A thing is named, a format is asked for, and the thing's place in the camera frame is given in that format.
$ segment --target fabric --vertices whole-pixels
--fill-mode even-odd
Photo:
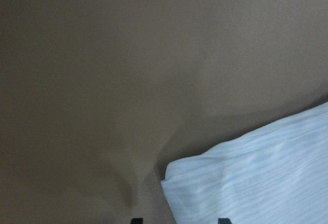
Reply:
[[[171,162],[161,185],[177,224],[327,224],[328,103]]]

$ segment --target folded cloth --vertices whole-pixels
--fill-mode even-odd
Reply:
[[[177,224],[328,223],[328,103],[169,163]]]

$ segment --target ribbed fabric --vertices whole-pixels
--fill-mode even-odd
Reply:
[[[173,161],[161,185],[177,224],[327,224],[328,103]]]

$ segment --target brown surface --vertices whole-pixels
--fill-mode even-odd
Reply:
[[[167,163],[327,99],[328,0],[1,0],[0,223],[174,223]]]

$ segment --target black object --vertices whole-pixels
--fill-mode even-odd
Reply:
[[[229,218],[219,218],[218,224],[232,224]]]
[[[133,218],[131,224],[142,224],[144,222],[143,218]]]

